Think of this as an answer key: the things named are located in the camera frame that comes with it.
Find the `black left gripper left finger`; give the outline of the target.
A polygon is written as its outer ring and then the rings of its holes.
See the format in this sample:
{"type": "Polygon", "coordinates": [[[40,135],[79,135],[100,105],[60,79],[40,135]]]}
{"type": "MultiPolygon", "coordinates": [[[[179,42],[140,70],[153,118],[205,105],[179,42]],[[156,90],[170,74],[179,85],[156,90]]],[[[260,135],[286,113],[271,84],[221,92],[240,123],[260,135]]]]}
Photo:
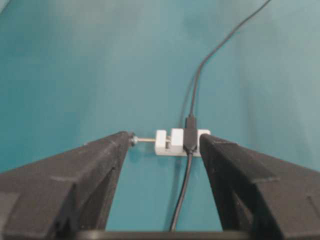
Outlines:
{"type": "Polygon", "coordinates": [[[129,145],[129,133],[121,131],[2,172],[1,239],[104,230],[129,145]]]}

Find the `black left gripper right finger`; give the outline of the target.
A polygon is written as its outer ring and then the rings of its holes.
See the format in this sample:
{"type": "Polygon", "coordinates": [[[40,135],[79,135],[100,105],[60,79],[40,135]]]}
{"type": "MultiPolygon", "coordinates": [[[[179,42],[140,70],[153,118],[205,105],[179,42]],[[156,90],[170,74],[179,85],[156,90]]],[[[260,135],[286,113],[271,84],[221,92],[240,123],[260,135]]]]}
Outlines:
{"type": "Polygon", "coordinates": [[[202,134],[200,155],[223,230],[270,240],[320,237],[320,173],[202,134]]]}

